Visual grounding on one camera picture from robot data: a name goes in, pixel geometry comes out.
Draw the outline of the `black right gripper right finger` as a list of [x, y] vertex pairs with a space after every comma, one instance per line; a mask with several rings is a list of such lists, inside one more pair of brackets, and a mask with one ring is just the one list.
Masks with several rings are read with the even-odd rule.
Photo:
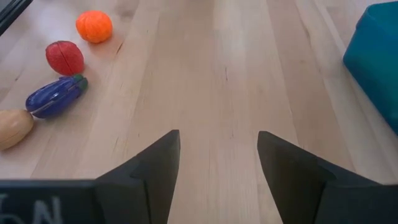
[[344, 187], [378, 185], [268, 131], [259, 131], [257, 151], [284, 224], [314, 224], [323, 189], [329, 182]]

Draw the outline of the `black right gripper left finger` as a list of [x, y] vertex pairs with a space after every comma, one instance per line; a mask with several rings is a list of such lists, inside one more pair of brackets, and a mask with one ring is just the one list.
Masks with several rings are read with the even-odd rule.
[[177, 129], [96, 179], [105, 224], [167, 224], [180, 161]]

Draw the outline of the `tan toy potato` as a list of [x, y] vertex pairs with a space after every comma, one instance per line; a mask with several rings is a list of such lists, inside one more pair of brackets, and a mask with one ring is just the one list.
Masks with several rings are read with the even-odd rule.
[[19, 143], [33, 126], [33, 116], [26, 110], [0, 110], [0, 151]]

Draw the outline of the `orange plastic toy orange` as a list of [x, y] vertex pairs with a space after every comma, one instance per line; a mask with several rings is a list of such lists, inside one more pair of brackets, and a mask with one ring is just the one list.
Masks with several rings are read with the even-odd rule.
[[113, 34], [110, 17], [102, 11], [86, 11], [75, 22], [80, 37], [94, 44], [108, 40]]

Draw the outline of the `purple toy eggplant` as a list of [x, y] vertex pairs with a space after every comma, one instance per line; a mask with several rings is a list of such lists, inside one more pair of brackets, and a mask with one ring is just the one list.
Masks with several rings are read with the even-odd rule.
[[63, 113], [87, 89], [83, 75], [60, 77], [29, 95], [25, 108], [33, 116], [47, 119]]

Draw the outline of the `teal plastic container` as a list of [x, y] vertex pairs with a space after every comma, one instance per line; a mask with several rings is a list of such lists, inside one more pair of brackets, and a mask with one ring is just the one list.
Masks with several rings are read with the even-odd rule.
[[398, 135], [398, 1], [365, 9], [343, 63]]

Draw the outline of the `large red toy strawberry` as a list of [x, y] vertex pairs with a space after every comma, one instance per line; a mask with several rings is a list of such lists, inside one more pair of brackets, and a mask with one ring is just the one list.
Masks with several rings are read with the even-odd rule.
[[45, 49], [50, 67], [64, 76], [73, 76], [84, 71], [84, 57], [76, 44], [66, 40], [51, 43]]

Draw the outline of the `black metal table frame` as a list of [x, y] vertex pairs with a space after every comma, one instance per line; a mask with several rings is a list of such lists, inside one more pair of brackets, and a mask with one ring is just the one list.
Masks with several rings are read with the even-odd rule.
[[0, 36], [33, 0], [0, 0]]

